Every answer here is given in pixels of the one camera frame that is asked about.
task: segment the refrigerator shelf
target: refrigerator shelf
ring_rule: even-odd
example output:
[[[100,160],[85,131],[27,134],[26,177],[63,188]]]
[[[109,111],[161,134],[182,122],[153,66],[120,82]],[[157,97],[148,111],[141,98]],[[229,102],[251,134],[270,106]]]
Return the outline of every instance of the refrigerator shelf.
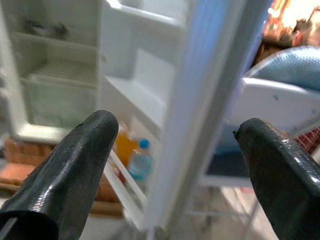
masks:
[[[96,88],[96,69],[94,65],[69,61],[50,60],[30,72],[26,82],[57,83],[68,86]]]
[[[186,24],[180,19],[184,16],[184,3],[177,4],[176,9],[169,8],[172,12],[171,14],[165,14],[168,9],[162,9],[164,6],[159,5],[158,8],[154,8],[157,12],[152,12],[150,9],[139,9],[125,4],[121,4],[118,0],[106,0],[111,9],[118,11],[120,13],[126,14],[128,16],[137,17],[142,20],[152,21],[158,24],[164,24],[173,28],[184,28]]]
[[[36,43],[51,44],[61,47],[85,48],[96,51],[97,47],[91,37],[83,37],[81,33],[70,34],[66,39],[56,37],[40,36],[25,32],[15,32],[13,36],[18,40],[28,40]]]
[[[135,180],[131,177],[130,173],[127,171],[126,167],[119,160],[117,155],[113,150],[110,152],[109,159],[104,168],[104,174],[110,185],[112,186],[115,194],[119,198],[125,214],[129,217],[129,220],[133,222],[138,230],[143,230],[146,226],[143,225],[143,209],[137,205],[136,201],[132,198],[132,195],[128,192],[125,185],[121,182],[118,176],[115,173],[116,168],[122,173],[123,177],[126,180],[126,183],[130,185],[134,194],[141,202],[142,207],[147,203],[147,198],[145,194],[141,191]]]
[[[164,125],[166,104],[135,80],[113,76],[104,76],[104,79],[139,110],[144,116],[140,117],[141,121],[146,117],[151,121],[153,127],[150,130],[155,129],[152,133],[157,136]]]

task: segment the plastic bottle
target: plastic bottle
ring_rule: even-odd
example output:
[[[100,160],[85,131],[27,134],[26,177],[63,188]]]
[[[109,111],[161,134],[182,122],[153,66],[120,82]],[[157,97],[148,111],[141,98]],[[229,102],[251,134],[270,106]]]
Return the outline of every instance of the plastic bottle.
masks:
[[[137,140],[129,138],[128,127],[124,123],[120,123],[115,139],[115,153],[126,168],[133,150],[138,148],[138,145]]]
[[[142,191],[145,192],[148,176],[151,171],[153,158],[149,153],[150,142],[142,138],[139,142],[139,148],[133,150],[130,159],[128,171],[135,179]]]

